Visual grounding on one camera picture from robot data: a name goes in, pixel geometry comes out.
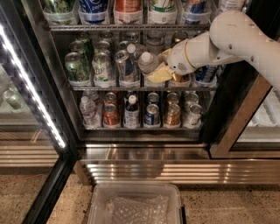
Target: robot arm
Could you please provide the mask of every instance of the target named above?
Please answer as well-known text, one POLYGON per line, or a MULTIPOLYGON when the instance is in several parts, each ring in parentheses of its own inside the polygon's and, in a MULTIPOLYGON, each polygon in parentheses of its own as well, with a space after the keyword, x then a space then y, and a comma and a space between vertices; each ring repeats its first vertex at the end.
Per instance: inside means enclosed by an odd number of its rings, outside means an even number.
POLYGON ((246 60, 276 89, 280 90, 280 44, 267 37, 246 14, 221 13, 210 31, 176 44, 167 56, 176 74, 189 74, 205 65, 246 60))

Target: led light strip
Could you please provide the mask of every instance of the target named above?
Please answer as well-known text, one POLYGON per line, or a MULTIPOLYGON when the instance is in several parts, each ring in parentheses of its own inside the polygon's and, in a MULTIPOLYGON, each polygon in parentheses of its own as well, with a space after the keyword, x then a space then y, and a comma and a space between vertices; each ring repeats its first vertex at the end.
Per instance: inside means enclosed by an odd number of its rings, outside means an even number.
POLYGON ((40 100, 39 95, 37 94, 37 91, 35 89, 35 87, 32 85, 28 74, 25 72, 22 63, 20 62, 18 56, 16 55, 16 52, 13 48, 13 46, 11 45, 10 41, 8 40, 8 37, 6 36, 5 32, 4 32, 4 28, 0 25, 0 36, 3 39, 3 47, 10 53, 13 63, 15 66, 18 67, 19 71, 20 71, 20 77, 26 82, 27 84, 27 89, 32 93, 32 98, 33 100, 38 104, 38 109, 42 112, 42 116, 44 117, 44 119, 46 120, 47 125, 50 127, 55 139, 57 140, 59 146, 61 148, 65 148, 66 144, 63 141, 59 131, 57 130, 57 128, 55 127, 52 118, 50 117, 50 115, 48 114, 48 112, 46 111, 46 107, 44 106, 43 102, 40 100))

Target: speckled floor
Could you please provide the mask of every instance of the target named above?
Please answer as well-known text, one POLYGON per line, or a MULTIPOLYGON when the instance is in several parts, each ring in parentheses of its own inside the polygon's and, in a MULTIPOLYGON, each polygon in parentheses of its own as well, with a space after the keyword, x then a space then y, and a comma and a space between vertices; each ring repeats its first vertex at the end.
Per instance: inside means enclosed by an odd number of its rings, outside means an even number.
MULTIPOLYGON (((35 188, 23 186, 23 181, 0 185, 0 223, 21 223, 37 195, 34 190, 45 178, 28 181, 35 188)), ((179 189, 188 224, 280 223, 279 185, 188 185, 179 189)), ((88 223, 91 198, 92 187, 81 185, 72 174, 47 223, 88 223)))

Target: bottle cap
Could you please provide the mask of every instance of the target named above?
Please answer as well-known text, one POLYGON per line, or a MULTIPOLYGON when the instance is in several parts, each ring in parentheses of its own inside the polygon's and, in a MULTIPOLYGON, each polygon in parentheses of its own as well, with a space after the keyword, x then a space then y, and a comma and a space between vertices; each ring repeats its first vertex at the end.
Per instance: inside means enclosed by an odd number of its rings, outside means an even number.
POLYGON ((144 62, 144 63, 147 63, 151 60, 151 54, 149 52, 144 52, 142 53, 141 55, 141 60, 144 62))
POLYGON ((134 53, 136 49, 137 49, 136 46, 133 45, 133 44, 129 44, 128 47, 127 47, 127 51, 129 53, 134 53))
POLYGON ((137 102, 137 98, 134 95, 131 95, 129 97, 129 103, 130 104, 135 104, 137 102))
POLYGON ((83 97, 81 97, 81 102, 82 103, 87 103, 88 102, 88 97, 87 96, 83 96, 83 97))

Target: aluminum can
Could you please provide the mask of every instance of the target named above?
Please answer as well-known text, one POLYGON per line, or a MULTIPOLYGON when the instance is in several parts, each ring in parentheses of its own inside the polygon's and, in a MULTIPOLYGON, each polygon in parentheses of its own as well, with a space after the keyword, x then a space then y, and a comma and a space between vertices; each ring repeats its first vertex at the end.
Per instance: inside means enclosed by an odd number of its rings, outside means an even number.
POLYGON ((199 97, 195 93, 183 93, 183 110, 187 112, 193 104, 199 103, 199 97))
POLYGON ((130 54, 125 50, 121 50, 115 54, 114 59, 122 80, 133 82, 135 80, 135 68, 130 54))
POLYGON ((170 12, 175 9, 175 0, 153 0, 150 1, 150 8, 158 12, 170 12))
POLYGON ((73 1, 71 0, 45 0, 45 7, 51 13, 66 13, 73 8, 73 1))
POLYGON ((65 66, 70 81, 88 81, 88 71, 83 66, 81 56, 77 52, 70 52, 65 56, 65 66))
POLYGON ((105 52, 97 53, 92 61, 94 76, 97 81, 112 81, 113 69, 111 59, 105 52))
POLYGON ((93 50, 93 45, 92 45, 89 33, 85 32, 85 31, 77 32, 75 39, 82 41, 84 43, 85 49, 86 49, 86 55, 87 55, 87 59, 88 59, 88 64, 90 65, 91 60, 93 58, 94 50, 93 50))
POLYGON ((118 51, 126 50, 129 44, 130 42, 127 40, 121 41, 117 47, 118 51))
POLYGON ((156 104, 150 104, 147 106, 144 123, 148 125, 159 124, 159 108, 156 104))
POLYGON ((199 104, 191 105, 189 111, 186 113, 184 125, 196 125, 202 117, 202 107, 199 104))
POLYGON ((156 104, 159 107, 159 95, 157 93, 149 93, 147 95, 147 106, 156 104))
POLYGON ((116 50, 116 41, 112 31, 101 31, 99 33, 99 40, 107 41, 110 44, 109 50, 114 54, 116 50))
POLYGON ((168 106, 164 123, 168 125, 177 125, 180 122, 181 108, 178 104, 171 104, 168 106))
POLYGON ((190 14, 187 16, 185 20, 185 24, 187 25, 197 25, 200 23, 200 20, 196 17, 192 17, 192 14, 200 14, 203 13, 207 5, 207 0, 190 0, 186 3, 184 7, 185 12, 189 12, 190 14))
POLYGON ((171 38, 171 47, 188 38, 186 31, 175 31, 171 38))
POLYGON ((114 94, 113 92, 106 93, 104 96, 104 104, 114 104, 117 106, 118 104, 116 94, 114 94))
POLYGON ((176 93, 169 93, 166 99, 167 105, 179 104, 179 95, 176 93))
POLYGON ((127 31, 124 35, 124 39, 129 41, 132 44, 138 43, 139 33, 134 31, 127 31))
POLYGON ((140 11, 141 0, 115 0, 115 10, 120 12, 140 11))
POLYGON ((217 74, 219 66, 203 66, 195 71, 195 80, 199 82, 211 82, 217 74))
POLYGON ((83 12, 99 13, 104 12, 108 6, 108 0, 79 0, 83 12))
POLYGON ((106 125, 117 125, 120 122, 120 115, 115 104, 104 105, 103 118, 106 125))
POLYGON ((3 93, 3 99, 10 104, 13 109, 21 109, 25 103, 18 91, 7 90, 3 93))
POLYGON ((70 44, 69 48, 72 53, 78 53, 80 55, 82 65, 85 67, 85 69, 89 73, 90 68, 89 68, 89 64, 88 64, 88 57, 86 55, 85 44, 82 41, 75 40, 74 42, 72 42, 70 44))

